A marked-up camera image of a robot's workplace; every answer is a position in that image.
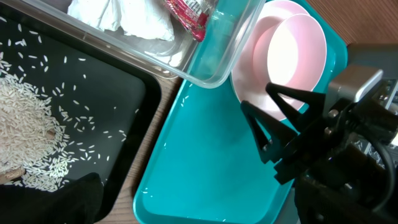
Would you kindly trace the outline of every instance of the pink cup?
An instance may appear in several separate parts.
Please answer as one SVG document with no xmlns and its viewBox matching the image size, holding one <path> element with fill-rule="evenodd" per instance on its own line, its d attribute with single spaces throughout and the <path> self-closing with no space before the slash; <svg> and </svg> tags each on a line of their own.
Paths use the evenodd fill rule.
<svg viewBox="0 0 398 224">
<path fill-rule="evenodd" d="M 261 35 L 252 65 L 264 86 L 272 82 L 312 91 L 325 63 L 326 38 L 320 24 L 307 14 L 296 14 Z"/>
</svg>

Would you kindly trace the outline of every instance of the clear plastic container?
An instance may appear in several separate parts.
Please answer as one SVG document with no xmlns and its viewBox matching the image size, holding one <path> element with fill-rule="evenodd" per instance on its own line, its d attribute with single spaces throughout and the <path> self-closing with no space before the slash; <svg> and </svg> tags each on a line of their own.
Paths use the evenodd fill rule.
<svg viewBox="0 0 398 224">
<path fill-rule="evenodd" d="M 233 4 L 230 0 L 219 0 L 208 22 L 206 38 L 199 44 L 173 17 L 174 41 L 146 40 L 125 36 L 121 28 L 102 32 L 78 21 L 66 13 L 72 0 L 18 1 L 83 30 L 87 36 L 101 39 L 109 44 L 108 48 L 112 45 L 130 56 L 129 61 L 138 67 L 152 67 L 155 75 L 167 78 L 174 74 L 203 88 L 216 88 L 229 76 L 266 0 L 239 0 Z"/>
</svg>

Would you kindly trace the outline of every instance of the pink plate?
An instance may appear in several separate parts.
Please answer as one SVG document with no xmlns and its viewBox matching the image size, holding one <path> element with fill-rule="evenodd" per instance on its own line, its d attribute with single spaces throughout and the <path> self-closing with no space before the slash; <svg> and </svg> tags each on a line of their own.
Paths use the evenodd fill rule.
<svg viewBox="0 0 398 224">
<path fill-rule="evenodd" d="M 313 90 L 325 62 L 326 40 L 319 23 L 294 2 L 268 2 L 233 68 L 233 88 L 239 101 L 248 100 L 282 120 L 284 114 L 265 91 L 267 83 L 271 79 L 280 85 Z M 285 100 L 296 110 L 303 105 Z"/>
</svg>

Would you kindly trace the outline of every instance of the black tray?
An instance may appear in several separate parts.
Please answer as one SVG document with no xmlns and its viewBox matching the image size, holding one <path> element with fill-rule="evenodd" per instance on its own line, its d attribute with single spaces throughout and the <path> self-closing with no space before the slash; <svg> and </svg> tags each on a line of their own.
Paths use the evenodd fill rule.
<svg viewBox="0 0 398 224">
<path fill-rule="evenodd" d="M 7 19 L 7 23 L 0 21 L 0 52 L 4 52 L 4 60 L 13 64 L 14 68 L 10 72 L 21 77 L 23 72 L 17 66 L 22 66 L 27 74 L 24 82 L 38 86 L 39 93 L 41 86 L 44 86 L 45 94 L 53 97 L 52 114 L 61 125 L 67 126 L 65 132 L 75 141 L 75 144 L 66 148 L 67 151 L 75 152 L 74 157 L 80 158 L 85 157 L 85 153 L 79 149 L 95 150 L 95 153 L 90 154 L 90 161 L 72 163 L 65 178 L 72 182 L 90 172 L 100 175 L 104 183 L 104 195 L 96 221 L 101 220 L 111 211 L 160 103 L 160 86 L 154 77 L 142 70 L 1 2 L 0 16 Z M 18 23 L 22 25 L 22 32 L 17 28 Z M 29 33 L 30 30 L 39 33 L 42 44 L 37 35 Z M 22 38 L 26 40 L 27 47 L 14 44 Z M 11 47 L 8 47 L 8 39 L 12 40 Z M 18 52 L 24 55 L 23 59 L 18 56 Z M 29 58 L 28 55 L 35 55 L 38 59 Z M 44 55 L 48 57 L 48 63 L 45 63 Z M 63 62 L 64 56 L 67 56 L 67 64 Z M 85 58 L 86 61 L 79 61 L 79 58 Z M 45 64 L 44 67 L 40 66 L 40 61 Z M 55 87 L 62 90 L 63 97 L 53 96 L 52 90 Z M 80 105 L 74 104 L 73 100 L 77 100 Z M 75 118 L 71 122 L 62 121 L 59 105 L 70 117 L 93 116 L 95 129 L 91 130 L 93 125 L 86 120 L 85 131 L 78 132 L 73 127 Z M 124 142 L 121 141 L 124 136 L 119 130 L 127 134 Z M 10 189 L 12 194 L 2 194 Z M 17 207 L 45 194 L 50 193 L 0 185 L 0 211 Z"/>
</svg>

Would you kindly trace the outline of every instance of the barcode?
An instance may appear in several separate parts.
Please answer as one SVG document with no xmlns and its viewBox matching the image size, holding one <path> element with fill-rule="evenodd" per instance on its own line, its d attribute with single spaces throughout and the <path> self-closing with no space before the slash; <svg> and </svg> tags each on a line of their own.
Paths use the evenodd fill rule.
<svg viewBox="0 0 398 224">
<path fill-rule="evenodd" d="M 200 4 L 197 0 L 184 0 L 184 2 L 196 15 L 199 16 L 201 14 Z"/>
</svg>

